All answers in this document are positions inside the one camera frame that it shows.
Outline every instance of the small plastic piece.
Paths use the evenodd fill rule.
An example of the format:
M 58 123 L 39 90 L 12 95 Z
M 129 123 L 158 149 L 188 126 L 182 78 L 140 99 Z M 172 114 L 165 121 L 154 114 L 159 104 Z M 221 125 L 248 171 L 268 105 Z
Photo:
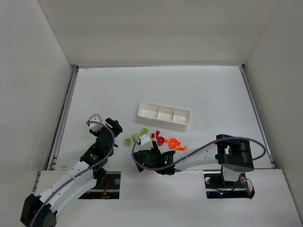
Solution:
M 140 135 L 139 135 L 138 133 L 135 133 L 135 134 L 133 135 L 134 141 L 136 142 L 136 141 L 139 139 L 139 137 L 140 137 Z
M 157 143 L 159 146 L 163 145 L 165 142 L 165 139 L 162 136 L 157 137 Z
M 140 144 L 141 150 L 151 150 L 153 148 L 152 139 L 150 138 L 150 136 L 144 134 L 140 136 L 139 140 L 141 143 Z
M 179 147 L 179 148 L 176 148 L 175 151 L 185 151 L 186 149 L 187 149 L 187 146 Z
M 177 146 L 179 146 L 180 144 L 181 143 L 177 139 L 175 139 L 175 138 L 172 138 L 172 139 L 169 140 L 169 147 L 170 147 L 170 149 L 174 149 Z
M 148 133 L 148 129 L 147 128 L 143 128 L 141 133 L 140 133 L 140 136 L 144 135 L 144 134 L 147 134 Z
M 131 142 L 130 138 L 127 138 L 127 139 L 124 140 L 124 145 L 125 146 L 130 146 L 131 144 L 132 144 L 132 142 Z

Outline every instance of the green block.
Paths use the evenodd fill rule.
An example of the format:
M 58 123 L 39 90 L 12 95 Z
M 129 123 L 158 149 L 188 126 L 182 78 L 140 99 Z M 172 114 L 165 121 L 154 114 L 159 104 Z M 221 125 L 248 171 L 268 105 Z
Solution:
M 148 129 L 146 128 L 143 128 L 141 133 L 140 133 L 140 136 L 144 135 L 144 134 L 147 134 L 148 133 Z
M 130 146 L 132 144 L 131 139 L 125 139 L 124 140 L 124 145 L 125 146 Z
M 140 135 L 138 133 L 133 135 L 133 139 L 136 142 L 139 139 Z

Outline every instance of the white tray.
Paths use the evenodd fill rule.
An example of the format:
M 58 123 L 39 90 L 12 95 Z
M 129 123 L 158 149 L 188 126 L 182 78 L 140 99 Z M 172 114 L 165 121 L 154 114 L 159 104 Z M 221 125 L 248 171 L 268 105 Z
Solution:
M 181 127 L 189 125 L 190 114 L 190 110 L 147 102 L 141 102 L 138 110 L 138 117 L 141 119 L 157 120 Z

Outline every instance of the purple cable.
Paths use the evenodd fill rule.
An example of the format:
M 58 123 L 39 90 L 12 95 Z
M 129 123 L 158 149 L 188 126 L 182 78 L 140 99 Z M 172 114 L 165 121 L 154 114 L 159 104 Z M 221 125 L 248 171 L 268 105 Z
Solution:
M 137 144 L 138 142 L 135 142 L 135 144 L 134 144 L 134 146 L 133 146 L 132 157 L 133 157 L 134 162 L 137 164 L 137 166 L 139 166 L 139 167 L 141 167 L 141 168 L 143 168 L 143 169 L 154 170 L 154 171 L 161 171 L 161 170 L 163 170 L 163 169 L 167 169 L 167 168 L 173 167 L 175 164 L 177 164 L 177 163 L 183 161 L 184 159 L 186 159 L 186 158 L 188 158 L 188 157 L 194 155 L 195 153 L 197 153 L 197 152 L 199 152 L 199 151 L 205 149 L 206 147 L 208 147 L 208 146 L 210 146 L 210 145 L 212 145 L 212 144 L 215 144 L 215 143 L 218 143 L 218 142 L 222 142 L 222 141 L 228 141 L 228 140 L 248 140 L 248 141 L 251 141 L 251 142 L 254 142 L 254 143 L 257 143 L 258 145 L 260 145 L 260 146 L 263 148 L 264 151 L 263 151 L 263 153 L 262 153 L 260 156 L 258 156 L 258 157 L 256 157 L 256 158 L 253 158 L 253 159 L 252 159 L 253 161 L 255 161 L 255 160 L 259 159 L 259 158 L 262 158 L 262 157 L 266 154 L 266 147 L 265 147 L 262 143 L 260 143 L 259 141 L 257 141 L 257 140 L 254 140 L 254 139 L 251 139 L 251 138 L 246 138 L 246 137 L 227 137 L 227 138 L 222 138 L 222 139 L 218 139 L 218 140 L 211 141 L 211 142 L 205 144 L 204 146 L 198 148 L 197 150 L 194 150 L 194 151 L 191 152 L 189 155 L 184 156 L 183 158 L 180 158 L 179 160 L 177 160 L 177 161 L 175 161 L 175 162 L 173 162 L 173 163 L 171 163 L 171 164 L 169 164 L 169 165 L 167 165 L 167 166 L 160 167 L 160 168 L 149 168 L 149 167 L 143 166 L 143 165 L 141 165 L 141 164 L 135 159 L 135 157 L 134 157 L 134 148 L 135 148 L 135 146 L 136 146 L 136 144 Z
M 245 187 L 245 189 L 246 189 L 246 191 L 247 191 L 248 196 L 250 196 L 250 190 L 249 190 L 248 187 L 246 186 L 247 180 L 246 180 L 246 182 L 244 182 L 244 180 L 243 180 L 242 177 L 240 176 L 240 181 L 241 181 L 241 183 L 244 185 L 244 187 Z
M 111 134 L 112 137 L 113 137 L 112 147 L 110 148 L 108 154 L 104 157 L 104 159 L 102 159 L 101 161 L 97 162 L 96 164 L 94 164 L 94 165 L 88 167 L 87 169 L 82 170 L 80 173 L 76 174 L 76 175 L 74 176 L 74 178 L 77 178 L 77 177 L 80 176 L 81 174 L 83 174 L 83 173 L 89 171 L 90 169 L 92 169 L 92 168 L 94 168 L 94 167 L 100 165 L 100 164 L 101 164 L 102 162 L 104 162 L 105 159 L 107 159 L 107 158 L 111 155 L 111 153 L 113 153 L 113 151 L 114 151 L 115 135 L 113 134 L 113 132 L 111 131 L 111 129 L 110 129 L 108 126 L 106 126 L 105 124 L 102 124 L 102 123 L 100 123 L 100 122 L 86 122 L 86 124 L 90 124 L 90 123 L 95 123 L 95 124 L 102 125 L 104 128 L 106 128 L 106 129 L 110 132 L 110 134 Z M 48 204 L 49 200 L 51 200 L 52 197 L 54 197 L 54 196 L 55 196 L 63 187 L 65 187 L 65 186 L 68 185 L 70 182 L 72 182 L 72 181 L 74 180 L 74 178 L 71 178 L 71 179 L 69 179 L 67 182 L 65 182 L 64 184 L 62 184 L 56 191 L 54 191 L 54 192 L 52 193 L 52 195 L 51 195 L 50 197 L 47 198 L 47 200 L 45 200 L 45 202 L 42 204 L 42 206 L 39 208 L 39 210 L 38 210 L 37 213 L 35 214 L 35 216 L 34 216 L 32 222 L 31 222 L 30 225 L 29 225 L 29 227 L 33 227 L 33 226 L 34 226 L 34 223 L 35 223 L 35 221 L 36 221 L 36 219 L 37 219 L 37 217 L 38 217 L 40 211 L 42 210 L 42 208 L 43 208 L 44 206 L 46 206 L 46 205 Z

